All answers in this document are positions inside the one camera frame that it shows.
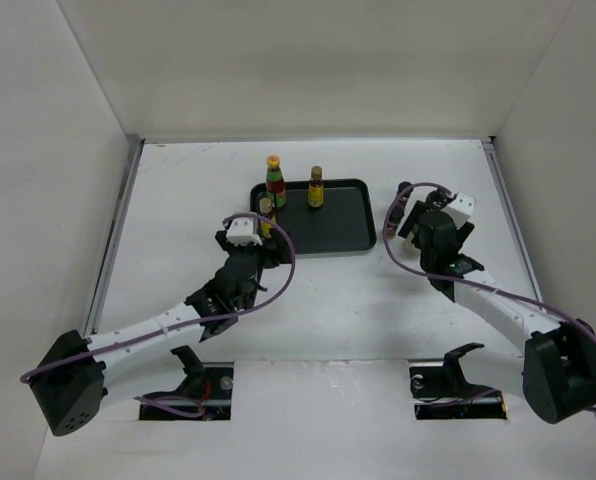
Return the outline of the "black cap spice jar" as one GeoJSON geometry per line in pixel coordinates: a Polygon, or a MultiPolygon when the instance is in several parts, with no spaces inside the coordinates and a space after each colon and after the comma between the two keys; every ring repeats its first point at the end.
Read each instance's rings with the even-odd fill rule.
{"type": "Polygon", "coordinates": [[[403,181],[398,184],[397,187],[397,196],[396,199],[398,201],[398,205],[401,208],[405,208],[407,202],[411,195],[411,183],[408,181],[403,181]]]}
{"type": "Polygon", "coordinates": [[[394,208],[388,215],[386,227],[386,236],[388,239],[395,237],[403,216],[404,211],[401,208],[394,208]]]}

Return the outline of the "red chili sauce bottle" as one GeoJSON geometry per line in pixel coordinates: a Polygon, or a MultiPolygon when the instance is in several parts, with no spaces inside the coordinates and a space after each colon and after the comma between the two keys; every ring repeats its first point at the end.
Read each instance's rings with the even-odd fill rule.
{"type": "Polygon", "coordinates": [[[270,155],[266,159],[266,195],[275,209],[283,209],[286,204],[286,187],[280,167],[280,158],[270,155]]]}

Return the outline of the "small yellow label bottle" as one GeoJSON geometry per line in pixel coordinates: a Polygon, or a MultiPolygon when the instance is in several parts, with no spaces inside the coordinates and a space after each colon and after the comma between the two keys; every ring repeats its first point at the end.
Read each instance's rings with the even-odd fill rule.
{"type": "Polygon", "coordinates": [[[324,180],[321,166],[311,168],[307,204],[312,209],[319,209],[324,204],[324,180]]]}

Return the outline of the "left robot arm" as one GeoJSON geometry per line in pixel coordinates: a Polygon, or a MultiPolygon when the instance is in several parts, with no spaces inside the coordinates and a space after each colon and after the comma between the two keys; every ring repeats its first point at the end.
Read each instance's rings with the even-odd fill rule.
{"type": "Polygon", "coordinates": [[[25,374],[50,432],[70,435],[101,409],[125,399],[168,415],[206,415],[206,367],[193,347],[223,334],[240,318],[260,310],[262,273],[295,265],[288,237],[273,231],[237,245],[224,231],[216,235],[227,253],[214,277],[182,302],[150,319],[106,334],[60,335],[40,364],[25,374]]]}

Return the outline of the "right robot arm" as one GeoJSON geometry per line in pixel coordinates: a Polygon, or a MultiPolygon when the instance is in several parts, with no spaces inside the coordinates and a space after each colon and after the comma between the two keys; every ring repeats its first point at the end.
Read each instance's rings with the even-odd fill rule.
{"type": "Polygon", "coordinates": [[[478,380],[524,399],[549,424],[596,411],[596,335],[579,319],[506,291],[485,267],[462,253],[474,229],[474,201],[439,191],[416,201],[399,237],[419,253],[420,275],[451,302],[482,318],[520,357],[496,356],[472,343],[444,357],[442,384],[461,396],[478,380]]]}

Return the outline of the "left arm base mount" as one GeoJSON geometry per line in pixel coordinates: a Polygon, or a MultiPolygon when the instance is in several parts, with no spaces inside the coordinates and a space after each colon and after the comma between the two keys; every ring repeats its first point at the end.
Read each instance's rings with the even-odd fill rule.
{"type": "Polygon", "coordinates": [[[189,346],[171,351],[176,373],[183,377],[175,388],[143,395],[161,405],[140,403],[139,421],[229,421],[235,368],[233,363],[202,362],[189,346]]]}

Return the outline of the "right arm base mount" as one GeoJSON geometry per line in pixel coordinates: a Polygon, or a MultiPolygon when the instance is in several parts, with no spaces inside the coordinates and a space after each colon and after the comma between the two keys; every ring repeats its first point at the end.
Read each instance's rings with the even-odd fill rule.
{"type": "Polygon", "coordinates": [[[447,352],[441,361],[409,366],[414,416],[419,421],[506,420],[502,393],[484,385],[469,383],[459,361],[484,346],[468,343],[447,352]]]}

